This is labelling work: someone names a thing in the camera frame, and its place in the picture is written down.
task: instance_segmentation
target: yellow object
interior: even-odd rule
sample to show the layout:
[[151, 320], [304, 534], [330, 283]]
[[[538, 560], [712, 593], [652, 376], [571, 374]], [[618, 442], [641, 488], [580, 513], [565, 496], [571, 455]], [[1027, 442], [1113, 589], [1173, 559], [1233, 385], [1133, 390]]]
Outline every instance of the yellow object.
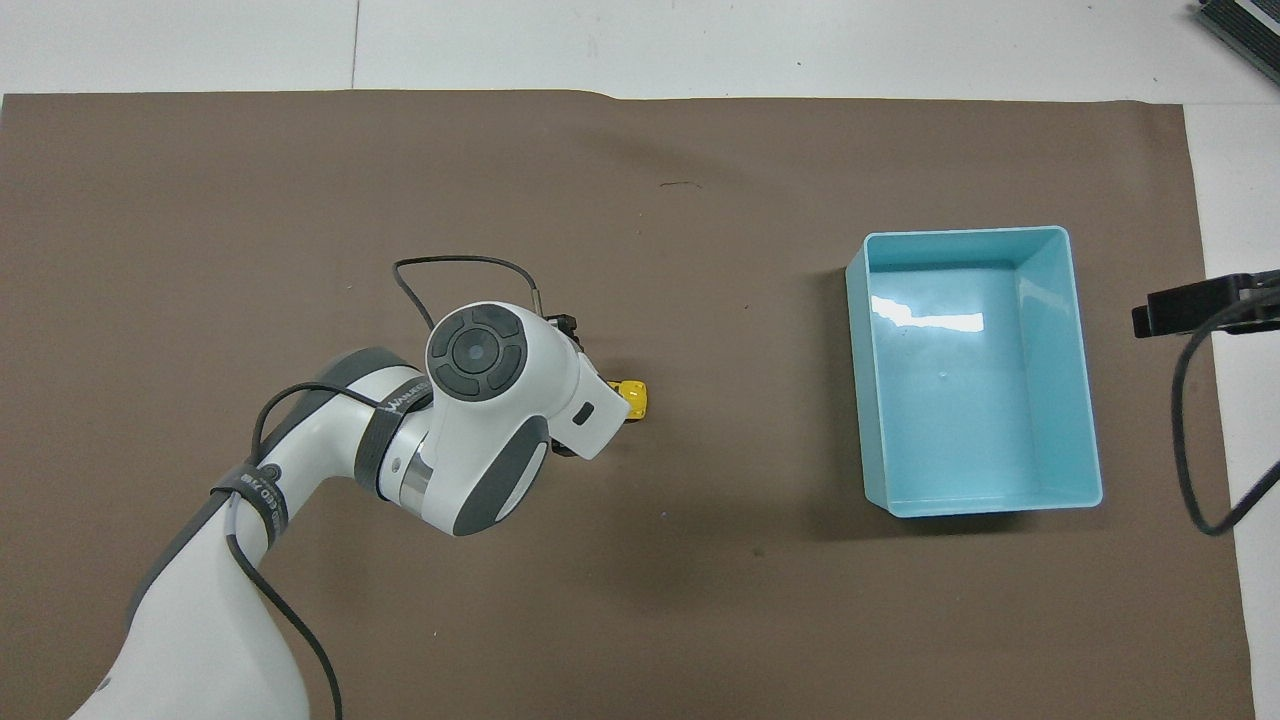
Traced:
[[649, 387], [640, 380], [609, 380], [609, 387], [616, 389], [627, 402], [631, 404], [631, 413], [627, 413], [627, 421], [644, 420], [644, 414], [649, 410]]

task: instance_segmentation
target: brown mat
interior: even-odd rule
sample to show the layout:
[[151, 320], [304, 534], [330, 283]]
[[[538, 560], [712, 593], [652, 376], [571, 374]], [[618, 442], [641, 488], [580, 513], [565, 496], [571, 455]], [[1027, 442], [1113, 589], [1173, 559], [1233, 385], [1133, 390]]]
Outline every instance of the brown mat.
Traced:
[[[93, 688], [271, 392], [420, 359], [389, 264], [452, 251], [525, 264], [652, 415], [467, 539], [320, 489], [264, 570], [351, 717], [1252, 715], [1231, 539], [1172, 479], [1181, 343], [1129, 328], [1203, 277], [1176, 106], [9, 96], [0, 183], [4, 717]], [[1074, 241], [1106, 500], [896, 520], [861, 497], [841, 272], [868, 232], [1029, 224]], [[525, 302], [498, 269], [412, 277], [442, 314]], [[1188, 410], [1220, 507], [1208, 363]]]

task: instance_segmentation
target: cable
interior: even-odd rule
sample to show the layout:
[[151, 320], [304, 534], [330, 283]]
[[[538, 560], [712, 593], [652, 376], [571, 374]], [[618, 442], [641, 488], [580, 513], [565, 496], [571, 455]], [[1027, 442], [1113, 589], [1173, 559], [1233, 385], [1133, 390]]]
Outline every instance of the cable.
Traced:
[[399, 269], [406, 265], [421, 265], [424, 263], [489, 263], [493, 265], [502, 265], [503, 268], [507, 268], [509, 270], [515, 270], [516, 273], [520, 274], [520, 277], [525, 278], [526, 283], [529, 283], [529, 290], [534, 296], [534, 313], [538, 313], [539, 316], [541, 316], [543, 314], [543, 296], [541, 292], [539, 292], [538, 290], [538, 283], [534, 282], [534, 277], [530, 275], [524, 268], [509, 260], [503, 260], [500, 258], [490, 258], [488, 255], [428, 255], [424, 258], [406, 258], [403, 260], [397, 260], [394, 264], [392, 264], [392, 275], [396, 278], [396, 284], [398, 284], [399, 288], [404, 291], [404, 295], [407, 295], [413, 306], [417, 307], [419, 314], [422, 315], [424, 320], [426, 320], [426, 327], [433, 331], [435, 329], [435, 320], [431, 319], [431, 314], [426, 310], [426, 305], [422, 305], [422, 301], [419, 300], [417, 293], [415, 293], [413, 290], [408, 287], [408, 283], [404, 282], [404, 278], [401, 275], [399, 272]]
[[320, 644], [320, 639], [315, 637], [311, 628], [298, 618], [298, 614], [289, 607], [288, 602], [280, 597], [280, 593], [275, 592], [275, 588], [266, 582], [266, 578], [257, 571], [257, 568], [248, 561], [244, 556], [244, 551], [239, 546], [239, 541], [236, 539], [236, 509], [239, 505], [241, 497], [238, 495], [232, 495], [229, 506], [227, 509], [227, 521], [225, 521], [225, 534], [227, 534], [227, 548], [230, 551], [232, 557], [236, 559], [236, 564], [244, 573], [246, 577], [257, 587], [259, 592], [266, 596], [271, 601], [271, 605], [280, 611], [280, 615], [289, 621], [291, 625], [298, 632], [300, 635], [307, 644], [311, 646], [311, 652], [316, 653], [316, 659], [320, 660], [320, 666], [324, 667], [324, 675], [329, 680], [329, 696], [333, 698], [333, 716], [335, 720], [342, 720], [342, 691], [338, 689], [338, 674], [333, 670], [333, 664], [329, 662], [329, 655], [325, 653], [324, 646]]
[[271, 400], [268, 400], [266, 405], [264, 405], [262, 410], [257, 414], [257, 421], [253, 423], [253, 443], [250, 446], [250, 454], [248, 454], [250, 465], [257, 465], [262, 461], [262, 427], [266, 425], [268, 415], [271, 414], [271, 410], [274, 410], [275, 406], [279, 405], [282, 400], [296, 392], [302, 392], [305, 389], [323, 389], [326, 392], [334, 392], [343, 397], [349, 397], [356, 402], [361, 402], [370, 407], [378, 407], [378, 404], [374, 402], [371, 398], [365, 397], [364, 395], [360, 395], [358, 392], [351, 388], [338, 387], [328, 383], [316, 383], [316, 382], [298, 383], [296, 386], [289, 386], [282, 389], [280, 392], [275, 393], [275, 396], [271, 397]]
[[1199, 509], [1199, 502], [1196, 500], [1196, 489], [1192, 487], [1190, 471], [1187, 468], [1187, 433], [1183, 427], [1183, 386], [1187, 384], [1187, 368], [1190, 365], [1192, 356], [1196, 355], [1196, 350], [1220, 324], [1224, 322], [1238, 320], [1242, 315], [1256, 307], [1275, 302], [1280, 302], [1280, 288], [1258, 292], [1252, 297], [1233, 302], [1222, 310], [1219, 310], [1204, 320], [1201, 327], [1196, 328], [1190, 340], [1187, 341], [1187, 347], [1184, 347], [1181, 355], [1178, 356], [1178, 364], [1174, 365], [1174, 389], [1170, 416], [1174, 424], [1174, 465], [1178, 468], [1178, 487], [1183, 493], [1183, 503], [1187, 505], [1187, 512], [1192, 516], [1192, 523], [1196, 523], [1199, 532], [1206, 536], [1220, 536], [1234, 528], [1236, 523], [1244, 519], [1244, 515], [1247, 515], [1249, 510], [1252, 510], [1253, 506], [1262, 500], [1262, 496], [1275, 487], [1276, 482], [1280, 482], [1280, 461], [1276, 461], [1270, 470], [1262, 474], [1262, 478], [1260, 478], [1258, 482], [1249, 488], [1249, 492], [1244, 493], [1244, 498], [1242, 498], [1235, 507], [1231, 507], [1230, 512], [1228, 512], [1220, 523], [1211, 525], [1207, 520], [1204, 520], [1204, 515]]

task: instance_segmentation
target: rectangular container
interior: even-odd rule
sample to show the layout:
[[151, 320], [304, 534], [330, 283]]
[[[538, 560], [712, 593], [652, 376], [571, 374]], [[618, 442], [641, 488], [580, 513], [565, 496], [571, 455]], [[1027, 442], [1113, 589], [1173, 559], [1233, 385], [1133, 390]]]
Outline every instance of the rectangular container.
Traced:
[[899, 518], [1102, 501], [1065, 229], [874, 233], [845, 282], [868, 500]]

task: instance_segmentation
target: robotic arm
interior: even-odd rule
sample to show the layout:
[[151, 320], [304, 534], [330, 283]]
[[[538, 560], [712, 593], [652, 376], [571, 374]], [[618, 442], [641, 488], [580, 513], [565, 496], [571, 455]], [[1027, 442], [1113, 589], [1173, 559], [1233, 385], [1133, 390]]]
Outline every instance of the robotic arm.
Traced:
[[[257, 565], [321, 480], [362, 487], [451, 536], [502, 521], [558, 441], [591, 459], [632, 411], [577, 343], [515, 305], [477, 302], [431, 332], [424, 375], [384, 348], [332, 363], [174, 538], [134, 596], [115, 664], [73, 720], [308, 717], [288, 646], [228, 552]], [[241, 496], [259, 512], [238, 511]]]

